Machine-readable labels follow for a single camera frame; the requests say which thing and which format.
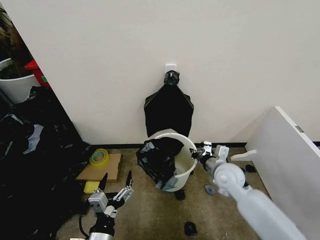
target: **tape roll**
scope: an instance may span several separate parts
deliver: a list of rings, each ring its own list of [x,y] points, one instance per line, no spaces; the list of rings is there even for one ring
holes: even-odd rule
[[[109,154],[107,150],[98,148],[89,159],[90,164],[96,168],[101,168],[109,162]]]

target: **white pot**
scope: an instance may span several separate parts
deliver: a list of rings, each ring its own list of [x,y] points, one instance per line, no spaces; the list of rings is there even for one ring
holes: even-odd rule
[[[11,58],[0,61],[0,71],[12,65]],[[29,75],[13,79],[0,79],[0,90],[14,103],[22,103],[28,97],[32,86],[39,87],[35,75]]]

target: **white trash bin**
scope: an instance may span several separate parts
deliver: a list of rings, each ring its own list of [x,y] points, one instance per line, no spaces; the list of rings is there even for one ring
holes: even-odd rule
[[[190,173],[196,167],[197,160],[191,158],[190,149],[197,150],[197,148],[189,138],[179,133],[164,133],[156,136],[155,139],[161,139],[164,137],[177,139],[184,144],[181,151],[174,157],[174,164],[176,169],[176,175],[174,177],[178,181],[175,183],[173,188],[165,190],[167,192],[175,192],[183,188],[188,180]]]

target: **dark plant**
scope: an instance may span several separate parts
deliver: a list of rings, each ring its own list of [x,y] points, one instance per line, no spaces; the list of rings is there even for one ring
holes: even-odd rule
[[[33,58],[25,42],[22,40],[6,10],[0,3],[0,46],[1,58],[11,58],[15,73],[18,77],[24,77],[28,73],[24,66]]]

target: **black plastic bag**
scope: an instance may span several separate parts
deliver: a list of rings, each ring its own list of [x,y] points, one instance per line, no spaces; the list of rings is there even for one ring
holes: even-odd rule
[[[162,88],[145,99],[145,126],[148,137],[165,129],[173,129],[188,137],[194,105],[190,96],[179,89],[178,82],[179,73],[168,71]]]
[[[184,144],[171,137],[151,139],[136,152],[137,164],[162,189],[168,180],[175,175],[175,156]]]
[[[41,126],[30,151],[30,138]],[[0,119],[3,239],[55,239],[59,227],[82,212],[82,187],[75,180],[90,157],[51,89],[32,87],[29,98]]]

